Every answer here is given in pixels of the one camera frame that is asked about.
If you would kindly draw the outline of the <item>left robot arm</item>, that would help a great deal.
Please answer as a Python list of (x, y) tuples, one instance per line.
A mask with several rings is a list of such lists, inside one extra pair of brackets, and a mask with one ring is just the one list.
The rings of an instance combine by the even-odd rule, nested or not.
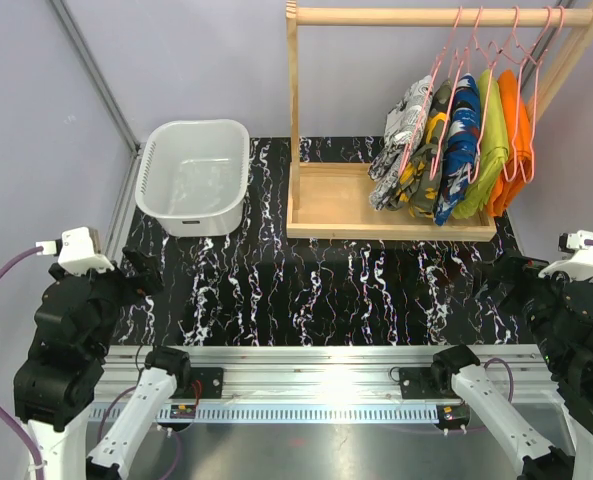
[(122, 308), (163, 290), (156, 257), (125, 248), (127, 275), (96, 254), (82, 268), (53, 263), (52, 284), (34, 315), (36, 332), (13, 381), (16, 417), (34, 440), (46, 479), (125, 479), (157, 412), (193, 383), (188, 353), (155, 347), (146, 356), (133, 395), (91, 450), (85, 434), (96, 386)]

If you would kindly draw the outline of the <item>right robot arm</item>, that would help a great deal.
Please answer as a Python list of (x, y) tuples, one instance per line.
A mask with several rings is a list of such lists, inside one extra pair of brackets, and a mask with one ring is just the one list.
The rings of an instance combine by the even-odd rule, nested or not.
[(489, 379), (465, 345), (435, 354), (432, 389), (456, 395), (482, 421), (520, 479), (593, 479), (593, 282), (516, 252), (484, 265), (474, 289), (507, 290), (501, 309), (522, 317), (571, 417), (572, 455), (539, 434)]

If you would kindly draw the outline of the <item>camouflage yellow trousers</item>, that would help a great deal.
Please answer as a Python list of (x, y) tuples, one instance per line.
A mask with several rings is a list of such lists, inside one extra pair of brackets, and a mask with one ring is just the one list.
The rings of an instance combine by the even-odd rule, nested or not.
[(447, 120), (447, 107), (452, 93), (452, 82), (446, 79), (431, 95), (427, 119), (421, 140), (411, 155), (400, 179), (400, 188), (389, 200), (389, 210), (407, 206), (413, 217), (432, 219), (441, 183), (442, 164), (431, 177), (432, 162), (438, 155), (438, 141)]

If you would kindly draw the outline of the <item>newspaper print trousers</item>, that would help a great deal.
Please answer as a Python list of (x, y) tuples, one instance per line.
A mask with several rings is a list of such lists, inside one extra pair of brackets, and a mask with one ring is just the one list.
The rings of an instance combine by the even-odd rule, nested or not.
[[(429, 87), (430, 78), (431, 75), (426, 75), (414, 82), (386, 116), (384, 147), (368, 168), (369, 177), (376, 183), (375, 188), (369, 195), (369, 203), (375, 210), (382, 210), (395, 192), (396, 184), (400, 178), (398, 171), (403, 151), (410, 141), (425, 93)], [(425, 106), (424, 118), (421, 121), (420, 130), (416, 134), (411, 152), (414, 152), (421, 140), (422, 130), (431, 104), (431, 95), (432, 91), (429, 95), (429, 102)]]

